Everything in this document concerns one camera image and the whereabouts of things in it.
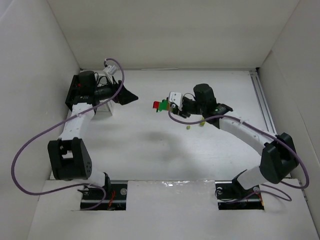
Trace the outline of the lime curved lego brick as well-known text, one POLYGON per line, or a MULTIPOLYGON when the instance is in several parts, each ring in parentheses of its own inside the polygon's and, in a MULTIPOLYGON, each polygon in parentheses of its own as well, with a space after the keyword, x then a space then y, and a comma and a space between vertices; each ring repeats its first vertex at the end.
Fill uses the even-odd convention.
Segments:
POLYGON ((200 127, 203 127, 205 124, 206 124, 206 122, 204 121, 204 117, 201 119, 201 122, 199 123, 199 126, 200 127))

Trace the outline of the green red lego cluster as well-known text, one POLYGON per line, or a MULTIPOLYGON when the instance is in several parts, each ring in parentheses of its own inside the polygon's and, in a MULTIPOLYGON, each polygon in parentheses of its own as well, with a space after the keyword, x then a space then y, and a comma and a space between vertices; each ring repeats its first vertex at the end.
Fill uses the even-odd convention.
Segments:
POLYGON ((156 109, 156 112, 168 111, 170 109, 170 103, 163 99, 162 101, 154 101, 152 105, 153 109, 156 109))

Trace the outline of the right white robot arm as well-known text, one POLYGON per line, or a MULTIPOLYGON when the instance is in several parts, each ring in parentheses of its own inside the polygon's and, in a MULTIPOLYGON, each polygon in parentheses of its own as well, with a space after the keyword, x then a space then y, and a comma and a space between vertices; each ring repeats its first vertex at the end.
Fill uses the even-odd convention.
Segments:
POLYGON ((273 135, 250 128, 230 106, 217 102, 213 89, 206 83, 197 84, 193 91, 193 99, 170 92, 168 102, 173 114, 183 118, 201 115, 207 123, 242 140, 261 157, 258 166, 246 169, 232 179, 230 188, 238 197, 243 197, 257 185, 280 183, 299 165, 290 135, 273 135))

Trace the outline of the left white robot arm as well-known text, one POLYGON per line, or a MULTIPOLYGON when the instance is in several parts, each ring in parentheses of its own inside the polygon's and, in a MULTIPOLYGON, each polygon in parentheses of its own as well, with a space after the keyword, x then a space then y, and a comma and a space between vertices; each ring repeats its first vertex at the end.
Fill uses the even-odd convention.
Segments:
POLYGON ((116 81, 114 70, 104 70, 105 84, 101 84, 93 71, 83 71, 73 76, 65 104, 71 111, 57 140, 47 145, 53 176, 56 180, 77 181, 100 186, 109 193, 109 176, 93 167, 84 136, 90 121, 96 115, 99 104, 111 99, 117 104, 127 105, 138 100, 128 91, 122 80, 116 81))

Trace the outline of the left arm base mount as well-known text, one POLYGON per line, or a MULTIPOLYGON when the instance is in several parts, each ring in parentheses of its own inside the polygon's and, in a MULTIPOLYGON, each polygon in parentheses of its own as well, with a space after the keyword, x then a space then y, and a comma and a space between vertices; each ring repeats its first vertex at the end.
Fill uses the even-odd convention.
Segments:
POLYGON ((91 211, 125 211, 127 206, 128 181, 112 180, 106 196, 102 190, 84 186, 78 190, 81 195, 80 209, 91 211))

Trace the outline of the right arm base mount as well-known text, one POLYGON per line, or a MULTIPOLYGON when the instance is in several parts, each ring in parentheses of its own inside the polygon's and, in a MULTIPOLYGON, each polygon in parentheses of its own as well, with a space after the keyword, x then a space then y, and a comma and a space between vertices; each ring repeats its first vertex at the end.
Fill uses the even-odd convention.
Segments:
POLYGON ((216 181, 214 195, 219 210, 264 210, 260 187, 244 189, 232 181, 216 181))

